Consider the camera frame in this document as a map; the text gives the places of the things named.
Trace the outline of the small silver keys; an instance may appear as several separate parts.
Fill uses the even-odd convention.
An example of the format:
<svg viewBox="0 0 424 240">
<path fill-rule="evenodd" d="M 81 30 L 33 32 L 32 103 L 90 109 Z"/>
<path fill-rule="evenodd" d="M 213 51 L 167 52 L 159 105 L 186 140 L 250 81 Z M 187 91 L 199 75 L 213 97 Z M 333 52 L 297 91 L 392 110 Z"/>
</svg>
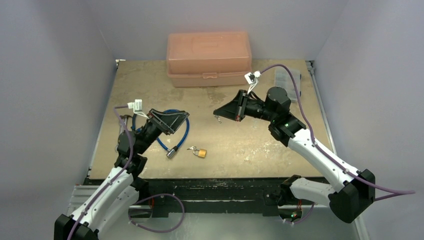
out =
<svg viewBox="0 0 424 240">
<path fill-rule="evenodd" d="M 220 124 L 222 123 L 222 120 L 221 120 L 221 118 L 220 118 L 218 115 L 215 115 L 214 117 L 217 119 L 217 121 L 218 121 Z"/>
</svg>

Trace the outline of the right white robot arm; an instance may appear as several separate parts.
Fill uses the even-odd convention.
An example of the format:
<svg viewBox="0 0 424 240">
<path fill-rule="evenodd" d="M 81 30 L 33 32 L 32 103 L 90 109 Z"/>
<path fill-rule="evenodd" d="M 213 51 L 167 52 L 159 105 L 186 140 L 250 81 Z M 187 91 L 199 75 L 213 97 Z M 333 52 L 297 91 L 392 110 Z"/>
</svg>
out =
<svg viewBox="0 0 424 240">
<path fill-rule="evenodd" d="M 281 87 L 271 87 L 265 100 L 241 89 L 213 114 L 236 122 L 247 116 L 268 121 L 272 137 L 307 160 L 328 182 L 293 175 L 280 185 L 278 194 L 269 195 L 273 203 L 283 206 L 298 200 L 311 201 L 330 208 L 341 221 L 352 223 L 375 200 L 376 191 L 367 184 L 376 182 L 375 175 L 349 165 L 313 140 L 306 125 L 291 114 L 290 106 L 291 100 Z"/>
</svg>

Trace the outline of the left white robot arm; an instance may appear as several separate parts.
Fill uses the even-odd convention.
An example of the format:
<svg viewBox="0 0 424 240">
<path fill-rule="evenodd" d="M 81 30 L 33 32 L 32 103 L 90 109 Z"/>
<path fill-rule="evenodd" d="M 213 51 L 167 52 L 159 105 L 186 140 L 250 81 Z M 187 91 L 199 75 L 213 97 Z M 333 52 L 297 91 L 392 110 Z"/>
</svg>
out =
<svg viewBox="0 0 424 240">
<path fill-rule="evenodd" d="M 149 183 L 140 178 L 147 158 L 142 154 L 161 134 L 174 134 L 188 119 L 181 110 L 161 112 L 151 109 L 140 131 L 130 131 L 121 121 L 118 157 L 108 176 L 95 192 L 70 215 L 60 215 L 54 223 L 55 240 L 100 240 L 119 216 L 133 204 L 156 198 Z"/>
</svg>

